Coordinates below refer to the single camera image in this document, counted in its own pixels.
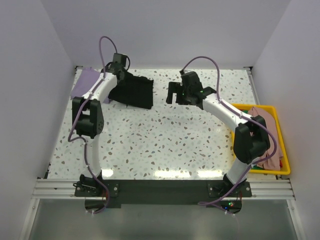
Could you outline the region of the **black t shirt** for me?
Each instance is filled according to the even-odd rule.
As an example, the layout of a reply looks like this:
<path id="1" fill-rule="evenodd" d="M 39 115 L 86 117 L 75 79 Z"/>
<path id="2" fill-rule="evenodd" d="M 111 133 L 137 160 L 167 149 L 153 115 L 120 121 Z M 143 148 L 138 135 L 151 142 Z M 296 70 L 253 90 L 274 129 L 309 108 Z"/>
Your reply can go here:
<path id="1" fill-rule="evenodd" d="M 153 106 L 154 80 L 145 76 L 130 76 L 123 82 L 117 82 L 108 98 L 132 107 L 150 110 Z"/>

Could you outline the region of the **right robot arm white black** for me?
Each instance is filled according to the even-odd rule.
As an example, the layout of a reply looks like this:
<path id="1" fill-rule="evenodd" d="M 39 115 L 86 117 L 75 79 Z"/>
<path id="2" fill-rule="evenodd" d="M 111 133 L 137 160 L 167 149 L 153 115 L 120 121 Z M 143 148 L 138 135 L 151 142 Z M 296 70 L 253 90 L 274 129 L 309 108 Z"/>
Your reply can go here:
<path id="1" fill-rule="evenodd" d="M 194 71 L 181 72 L 181 82 L 169 82 L 167 104 L 173 103 L 173 94 L 176 94 L 177 104 L 197 106 L 217 117 L 233 132 L 235 160 L 223 179 L 232 186 L 243 182 L 253 161 L 270 148 L 265 119 L 244 113 L 218 98 L 218 92 L 211 87 L 203 87 Z"/>

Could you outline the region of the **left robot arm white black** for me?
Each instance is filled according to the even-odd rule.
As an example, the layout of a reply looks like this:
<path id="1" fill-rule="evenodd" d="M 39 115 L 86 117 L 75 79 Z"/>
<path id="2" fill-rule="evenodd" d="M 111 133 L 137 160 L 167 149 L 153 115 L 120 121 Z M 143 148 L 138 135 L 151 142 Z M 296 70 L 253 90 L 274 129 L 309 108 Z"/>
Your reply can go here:
<path id="1" fill-rule="evenodd" d="M 84 142 L 82 174 L 85 177 L 96 179 L 102 172 L 99 161 L 99 138 L 105 124 L 102 103 L 121 82 L 128 69 L 126 66 L 130 65 L 127 55 L 115 53 L 112 61 L 103 65 L 102 73 L 92 87 L 72 100 L 72 127 L 67 140 Z"/>

